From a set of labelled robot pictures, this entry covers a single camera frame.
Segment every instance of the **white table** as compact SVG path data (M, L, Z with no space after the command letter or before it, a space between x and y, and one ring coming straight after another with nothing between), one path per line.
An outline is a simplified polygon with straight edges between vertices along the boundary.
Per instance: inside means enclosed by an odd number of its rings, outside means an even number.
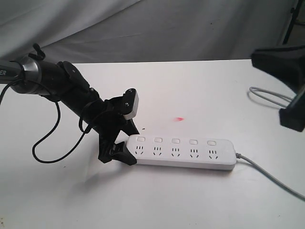
M237 152L305 193L304 133L280 126L278 107L247 96L250 86L294 94L249 60L76 66L103 99L138 90L134 121L141 133L229 139ZM37 148L46 160L66 153L81 135L78 117L61 109L58 130ZM92 131L65 160L40 164L31 147L56 118L55 105L44 98L12 90L5 95L0 228L305 227L305 203L243 162L232 172L103 164Z

